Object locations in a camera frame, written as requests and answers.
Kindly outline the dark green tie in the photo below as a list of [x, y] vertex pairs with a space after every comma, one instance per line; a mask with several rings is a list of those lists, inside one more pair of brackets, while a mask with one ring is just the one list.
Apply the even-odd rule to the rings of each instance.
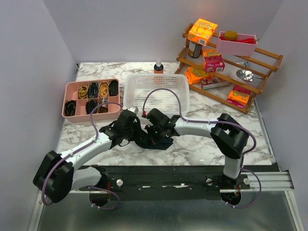
[[172, 138], [162, 138], [156, 141], [151, 140], [151, 138], [142, 138], [139, 141], [135, 141], [135, 143], [143, 148], [149, 150], [167, 150], [173, 144]]

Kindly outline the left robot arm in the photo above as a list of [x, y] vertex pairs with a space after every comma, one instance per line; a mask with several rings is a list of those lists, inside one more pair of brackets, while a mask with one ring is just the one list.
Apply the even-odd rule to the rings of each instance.
[[121, 144], [123, 140], [131, 139], [133, 133], [141, 129], [137, 113], [137, 107], [130, 107], [122, 111], [116, 121], [77, 147], [61, 154], [48, 152], [33, 179], [33, 184], [41, 190], [44, 205], [58, 203], [70, 191], [83, 187], [92, 186], [102, 190], [107, 183], [102, 169], [82, 169], [82, 166], [98, 154]]

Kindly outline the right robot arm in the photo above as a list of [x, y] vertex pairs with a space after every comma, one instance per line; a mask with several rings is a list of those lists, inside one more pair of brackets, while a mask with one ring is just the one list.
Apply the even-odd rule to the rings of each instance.
[[142, 113], [142, 117], [151, 122], [146, 127], [154, 142], [159, 138], [193, 135], [212, 138], [219, 150], [225, 155], [222, 185], [228, 189], [239, 183], [243, 149], [247, 145], [248, 134], [228, 114], [221, 114], [217, 120], [193, 122], [179, 115], [169, 118], [158, 109]]

